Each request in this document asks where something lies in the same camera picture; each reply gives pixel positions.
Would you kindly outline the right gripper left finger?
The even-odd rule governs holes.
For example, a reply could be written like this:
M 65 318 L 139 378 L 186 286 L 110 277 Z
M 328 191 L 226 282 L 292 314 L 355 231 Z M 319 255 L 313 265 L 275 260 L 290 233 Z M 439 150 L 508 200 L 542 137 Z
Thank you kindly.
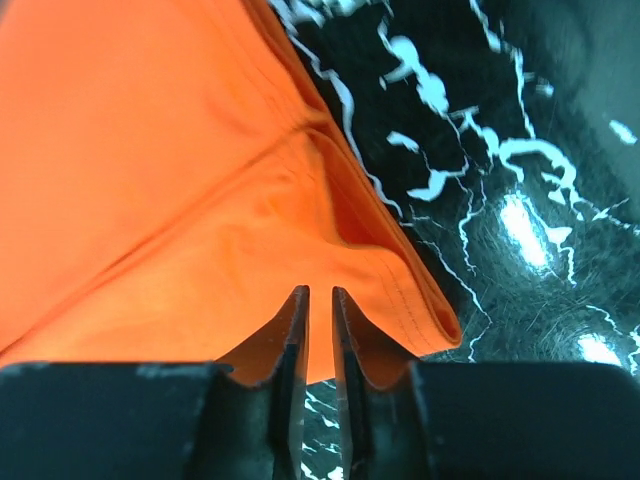
M 259 330 L 219 358 L 199 418 L 201 479 L 299 479 L 310 289 L 297 286 Z

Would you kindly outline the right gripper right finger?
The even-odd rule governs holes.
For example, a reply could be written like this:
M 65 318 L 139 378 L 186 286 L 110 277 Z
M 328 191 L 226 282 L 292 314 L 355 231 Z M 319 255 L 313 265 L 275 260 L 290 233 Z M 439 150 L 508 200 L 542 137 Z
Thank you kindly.
M 332 290 L 332 344 L 346 479 L 428 479 L 410 367 L 417 360 Z

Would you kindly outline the orange t-shirt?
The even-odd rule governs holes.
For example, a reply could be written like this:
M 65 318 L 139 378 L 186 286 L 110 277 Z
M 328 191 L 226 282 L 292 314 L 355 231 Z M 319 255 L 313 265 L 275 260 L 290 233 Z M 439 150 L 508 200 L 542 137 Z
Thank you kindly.
M 215 360 L 332 290 L 417 356 L 459 346 L 264 1 L 10 1 L 1 14 L 1 361 Z

